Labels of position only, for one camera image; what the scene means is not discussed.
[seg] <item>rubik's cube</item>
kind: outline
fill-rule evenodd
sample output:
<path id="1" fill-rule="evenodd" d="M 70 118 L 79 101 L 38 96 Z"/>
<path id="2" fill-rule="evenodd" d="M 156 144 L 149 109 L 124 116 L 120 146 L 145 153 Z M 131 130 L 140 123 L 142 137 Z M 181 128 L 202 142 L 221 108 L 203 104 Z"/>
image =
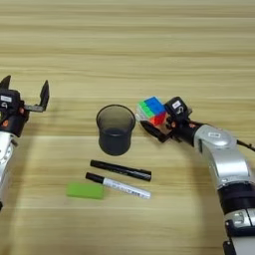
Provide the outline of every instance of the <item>rubik's cube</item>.
<path id="1" fill-rule="evenodd" d="M 138 121 L 148 121 L 155 126 L 164 122 L 165 115 L 164 105 L 156 97 L 140 102 L 136 108 Z"/>

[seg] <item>marker cap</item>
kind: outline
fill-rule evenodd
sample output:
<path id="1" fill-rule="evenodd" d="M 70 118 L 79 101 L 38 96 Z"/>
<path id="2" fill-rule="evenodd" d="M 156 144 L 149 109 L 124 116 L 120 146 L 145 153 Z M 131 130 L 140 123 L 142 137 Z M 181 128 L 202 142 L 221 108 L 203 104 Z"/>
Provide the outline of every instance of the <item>marker cap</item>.
<path id="1" fill-rule="evenodd" d="M 105 178 L 102 177 L 102 176 L 99 176 L 99 175 L 97 175 L 97 174 L 93 174 L 93 173 L 91 173 L 91 172 L 87 172 L 87 173 L 86 173 L 86 179 L 89 179 L 89 180 L 92 180 L 92 181 L 94 181 L 94 182 L 103 184 Z"/>

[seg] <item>pen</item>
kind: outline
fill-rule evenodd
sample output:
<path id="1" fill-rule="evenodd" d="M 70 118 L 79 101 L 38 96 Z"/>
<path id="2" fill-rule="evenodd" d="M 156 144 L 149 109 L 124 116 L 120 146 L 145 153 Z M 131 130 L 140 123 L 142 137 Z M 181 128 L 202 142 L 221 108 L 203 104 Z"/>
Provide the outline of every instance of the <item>pen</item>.
<path id="1" fill-rule="evenodd" d="M 91 166 L 97 167 L 100 169 L 105 169 L 112 172 L 117 172 L 120 174 L 128 175 L 137 179 L 143 179 L 150 181 L 151 180 L 151 171 L 130 168 L 118 164 L 106 163 L 97 160 L 91 160 Z"/>
<path id="2" fill-rule="evenodd" d="M 149 199 L 151 197 L 150 192 L 139 189 L 112 179 L 105 178 L 103 176 L 93 174 L 90 172 L 86 173 L 86 179 L 92 180 L 94 182 L 100 183 L 104 186 L 112 187 L 114 189 L 118 189 L 120 191 L 139 196 L 141 198 Z"/>

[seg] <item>green eraser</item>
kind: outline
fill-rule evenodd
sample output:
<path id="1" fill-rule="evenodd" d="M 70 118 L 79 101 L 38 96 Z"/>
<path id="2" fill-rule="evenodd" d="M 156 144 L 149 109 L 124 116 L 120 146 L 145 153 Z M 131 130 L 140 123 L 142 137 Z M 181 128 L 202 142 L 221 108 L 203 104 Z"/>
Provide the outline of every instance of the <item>green eraser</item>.
<path id="1" fill-rule="evenodd" d="M 145 108 L 145 107 L 147 106 L 147 104 L 146 104 L 145 101 L 139 102 L 139 105 L 140 105 L 142 108 Z"/>
<path id="2" fill-rule="evenodd" d="M 103 199 L 103 186 L 94 183 L 70 183 L 67 188 L 67 195 L 73 197 Z"/>

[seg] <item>black cup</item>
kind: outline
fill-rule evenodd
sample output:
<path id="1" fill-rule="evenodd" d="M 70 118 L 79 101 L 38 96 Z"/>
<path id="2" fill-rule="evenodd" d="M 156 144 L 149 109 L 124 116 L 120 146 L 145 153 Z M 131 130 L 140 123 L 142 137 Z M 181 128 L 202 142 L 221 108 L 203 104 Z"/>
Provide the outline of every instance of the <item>black cup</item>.
<path id="1" fill-rule="evenodd" d="M 132 111 L 121 105 L 102 108 L 97 115 L 100 147 L 109 155 L 122 155 L 130 148 L 131 132 L 135 126 Z"/>

